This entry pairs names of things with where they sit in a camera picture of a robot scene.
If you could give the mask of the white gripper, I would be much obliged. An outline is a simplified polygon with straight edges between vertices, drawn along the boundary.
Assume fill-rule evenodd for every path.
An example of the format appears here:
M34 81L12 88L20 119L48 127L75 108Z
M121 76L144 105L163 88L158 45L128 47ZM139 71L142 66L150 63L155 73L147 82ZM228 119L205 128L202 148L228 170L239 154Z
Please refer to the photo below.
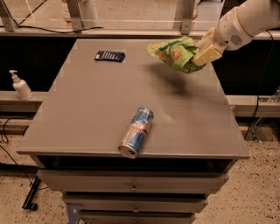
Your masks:
M195 44L199 51L192 62L196 66L203 66L219 59L225 49L235 51L252 41L252 37L245 32L238 17L238 9L234 7L221 17L216 28L212 27L202 39Z

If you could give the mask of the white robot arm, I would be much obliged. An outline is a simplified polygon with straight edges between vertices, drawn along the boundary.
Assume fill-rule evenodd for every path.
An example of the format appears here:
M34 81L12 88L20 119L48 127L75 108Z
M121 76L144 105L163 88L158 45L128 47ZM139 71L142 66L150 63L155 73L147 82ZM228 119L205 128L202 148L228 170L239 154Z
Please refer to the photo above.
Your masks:
M279 27L279 0L247 0L222 16L195 45L199 50L192 62L203 66L221 58L225 50L238 50L261 32Z

